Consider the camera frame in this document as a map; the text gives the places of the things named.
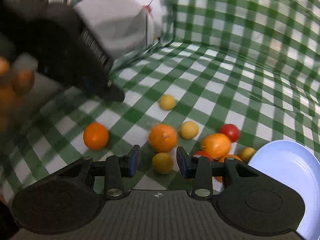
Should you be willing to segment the blurred human hand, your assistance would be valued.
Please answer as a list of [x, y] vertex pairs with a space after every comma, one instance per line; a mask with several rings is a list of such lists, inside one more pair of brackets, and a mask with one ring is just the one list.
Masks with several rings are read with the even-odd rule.
[[22, 105], [22, 100], [34, 86], [35, 73], [31, 69], [10, 68], [1, 57], [1, 133], [8, 130], [11, 119]]

